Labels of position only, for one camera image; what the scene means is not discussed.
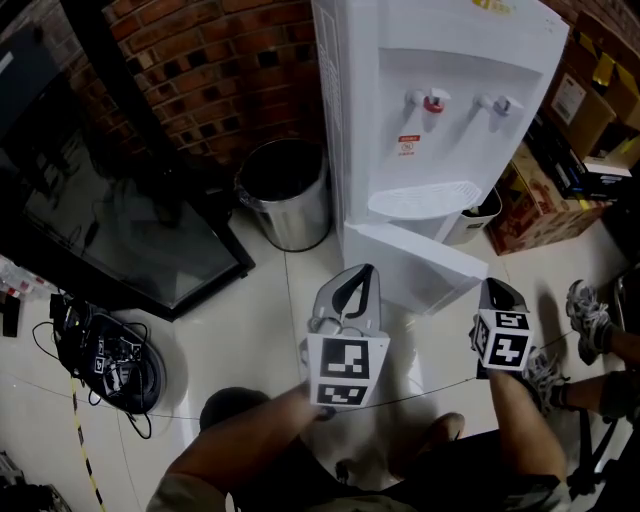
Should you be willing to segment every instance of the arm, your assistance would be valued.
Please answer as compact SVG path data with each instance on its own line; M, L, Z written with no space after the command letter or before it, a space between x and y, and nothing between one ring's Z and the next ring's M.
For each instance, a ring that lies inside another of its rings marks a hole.
M306 385L203 431L167 474L193 476L226 493L259 473L311 424Z
M520 475L554 475L566 481L562 447L525 387L500 371L489 371L489 380L505 463Z

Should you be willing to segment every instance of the black and yellow tape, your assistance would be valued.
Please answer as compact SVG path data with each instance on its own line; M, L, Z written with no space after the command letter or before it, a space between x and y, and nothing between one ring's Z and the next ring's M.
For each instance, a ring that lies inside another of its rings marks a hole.
M636 97L640 98L640 89L638 88L638 83L634 76L627 71L620 63L616 62L609 54L604 52L602 48L596 45L591 38L578 31L577 29L573 31L574 40L586 49L591 55L593 55L597 61L598 65L593 72L593 81L603 87L609 87L611 83L611 77L614 72L617 73L620 81L632 91Z
M96 483L96 479L93 477L93 470L91 469L91 463L89 462L89 456L87 455L87 450L84 447L84 436L82 435L82 426L80 425L80 419L78 418L78 398L76 397L76 383L73 378L71 379L71 397L73 399L73 419L76 425L76 430L78 431L78 439L80 440L80 449L82 450L82 456L84 457L84 462L87 466L87 472L89 473L89 480L91 480L91 486L93 487L93 491L96 493L96 498L98 499L98 503L100 504L100 510L102 512L107 512L107 509L104 507L104 503L102 502L102 496L100 495L100 491L98 490L98 484Z

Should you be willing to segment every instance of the yellow label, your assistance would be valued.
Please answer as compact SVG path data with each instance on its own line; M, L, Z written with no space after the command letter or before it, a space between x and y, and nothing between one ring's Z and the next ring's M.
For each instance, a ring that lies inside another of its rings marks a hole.
M502 3L502 0L471 0L475 5L481 7L485 11L491 11L496 14L509 15L511 7Z
M622 146L621 153L624 155L625 153L628 153L629 151L631 151L631 148L633 148L633 146L636 145L638 140L640 140L640 135L638 135L637 137L634 137L631 140L626 141L624 143L624 146Z
M593 46L593 41L583 33L580 33L580 45L585 48L591 55L593 55L596 59L598 58L598 54L596 53L596 49Z
M600 85L609 87L609 83L611 82L611 75L613 74L614 64L615 64L614 60L611 57L609 57L606 53L603 53L600 56L598 67L593 72L593 80L595 80Z
M627 87L627 89L635 94L636 98L640 98L638 84L636 83L636 79L633 78L633 75L626 69L624 69L620 64L616 64L616 68L618 69L618 76L620 77L620 81Z

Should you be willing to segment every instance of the water dispenser tap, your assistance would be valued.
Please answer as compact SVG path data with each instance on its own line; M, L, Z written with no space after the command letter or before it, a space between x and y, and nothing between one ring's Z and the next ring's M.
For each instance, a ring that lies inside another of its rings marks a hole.
M421 107L422 124L424 131L427 133L435 128L438 118L444 110L445 103L450 99L451 96L447 91L435 87L429 89L429 94L425 94L421 90L408 92L406 98L407 103Z
M515 110L522 110L524 107L513 99L511 96L500 96L496 101L493 101L488 94L480 94L476 97L476 104L489 111L489 131L495 133L500 129L502 123L509 117Z

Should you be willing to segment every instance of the water dispenser door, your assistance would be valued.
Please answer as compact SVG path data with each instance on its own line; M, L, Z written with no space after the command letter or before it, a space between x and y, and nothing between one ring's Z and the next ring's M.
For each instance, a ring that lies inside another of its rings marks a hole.
M434 314L483 281L489 265L393 224L344 225L347 268L380 273L382 298L418 314Z

